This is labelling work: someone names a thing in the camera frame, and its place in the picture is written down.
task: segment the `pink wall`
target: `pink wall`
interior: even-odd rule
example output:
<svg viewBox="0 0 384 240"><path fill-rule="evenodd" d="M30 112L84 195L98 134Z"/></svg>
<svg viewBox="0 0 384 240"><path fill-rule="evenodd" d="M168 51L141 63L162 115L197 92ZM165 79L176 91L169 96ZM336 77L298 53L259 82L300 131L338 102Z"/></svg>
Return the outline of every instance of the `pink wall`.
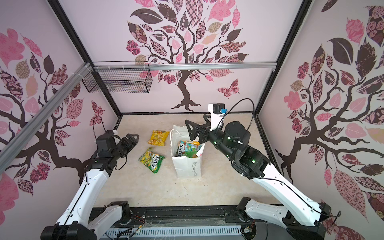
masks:
<svg viewBox="0 0 384 240"><path fill-rule="evenodd" d="M4 148L83 61L46 1L15 0L0 6ZM90 123L96 113L107 128L113 127L116 116L104 96L88 93L80 83L0 176L2 239L26 233L28 239L39 239L43 228L64 212L79 187L85 160L96 149ZM99 124L95 130L103 133Z"/></svg>
<svg viewBox="0 0 384 240"><path fill-rule="evenodd" d="M150 64L276 61L301 4L301 0L60 2L93 61L148 60ZM180 24L186 22L190 30ZM122 112L205 112L211 102L231 107L239 99L251 98L257 103L270 69L179 74L152 71L149 94L112 96ZM199 79L190 79L191 74ZM238 85L230 88L236 79ZM251 109L241 104L236 111Z"/></svg>
<svg viewBox="0 0 384 240"><path fill-rule="evenodd" d="M327 240L382 233L383 19L379 0L315 1L261 112L286 178L342 211Z"/></svg>

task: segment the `butterfly decal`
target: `butterfly decal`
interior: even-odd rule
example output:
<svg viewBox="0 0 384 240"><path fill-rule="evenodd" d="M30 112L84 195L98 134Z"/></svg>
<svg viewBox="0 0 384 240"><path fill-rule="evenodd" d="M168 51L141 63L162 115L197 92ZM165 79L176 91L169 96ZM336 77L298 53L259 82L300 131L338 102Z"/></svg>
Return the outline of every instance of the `butterfly decal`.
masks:
<svg viewBox="0 0 384 240"><path fill-rule="evenodd" d="M95 115L92 117L89 125L92 126L94 123L100 124L101 123L101 116L105 110L103 110L101 107L97 106L97 104L92 100L92 108L95 112Z"/></svg>
<svg viewBox="0 0 384 240"><path fill-rule="evenodd" d="M229 99L232 93L235 94L239 92L239 88L237 87L239 85L238 80L239 79L234 80L229 88L218 88L217 90L221 93L224 93L224 96Z"/></svg>

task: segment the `white paper bag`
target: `white paper bag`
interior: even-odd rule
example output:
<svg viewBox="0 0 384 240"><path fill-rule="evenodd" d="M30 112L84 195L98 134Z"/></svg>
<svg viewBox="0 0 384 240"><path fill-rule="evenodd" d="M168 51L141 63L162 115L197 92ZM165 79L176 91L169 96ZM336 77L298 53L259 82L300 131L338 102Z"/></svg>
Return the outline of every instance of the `white paper bag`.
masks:
<svg viewBox="0 0 384 240"><path fill-rule="evenodd" d="M190 141L189 133L186 126L179 127L173 125L170 132L170 153L172 156L173 165L175 166L178 178L200 178L201 177L201 157L204 150L204 143L197 152L197 157L189 158L186 156L177 157L179 142Z"/></svg>

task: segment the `wire mesh basket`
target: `wire mesh basket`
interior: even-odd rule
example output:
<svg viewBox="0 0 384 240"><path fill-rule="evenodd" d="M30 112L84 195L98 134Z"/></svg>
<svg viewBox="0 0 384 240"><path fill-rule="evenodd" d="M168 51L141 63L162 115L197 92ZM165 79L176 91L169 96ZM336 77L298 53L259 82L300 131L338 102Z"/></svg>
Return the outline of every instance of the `wire mesh basket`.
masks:
<svg viewBox="0 0 384 240"><path fill-rule="evenodd" d="M124 62L135 62L135 65L95 66L82 80L88 92L99 93L106 88L111 93L149 93L152 76L148 62Z"/></svg>

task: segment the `table surface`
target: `table surface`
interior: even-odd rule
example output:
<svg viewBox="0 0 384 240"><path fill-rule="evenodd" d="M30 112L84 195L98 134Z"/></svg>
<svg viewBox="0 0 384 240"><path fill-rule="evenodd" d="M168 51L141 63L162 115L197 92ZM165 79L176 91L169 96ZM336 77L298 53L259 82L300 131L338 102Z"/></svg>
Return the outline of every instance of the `table surface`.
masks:
<svg viewBox="0 0 384 240"><path fill-rule="evenodd" d="M240 121L249 125L252 114L228 114L224 124ZM191 206L237 205L243 196L267 204L278 204L262 186L238 174L228 159L206 143L202 156L201 178L178 179L170 156L169 136L165 146L148 144L153 130L171 130L173 125L184 126L185 120L203 124L202 114L125 115L118 128L118 135L139 134L139 143L128 154L127 164L114 170L96 200L95 207L113 201L127 200L130 206ZM264 155L266 151L255 123L250 129L249 145ZM158 173L154 174L138 161L148 147L165 156ZM125 159L118 160L118 168Z"/></svg>

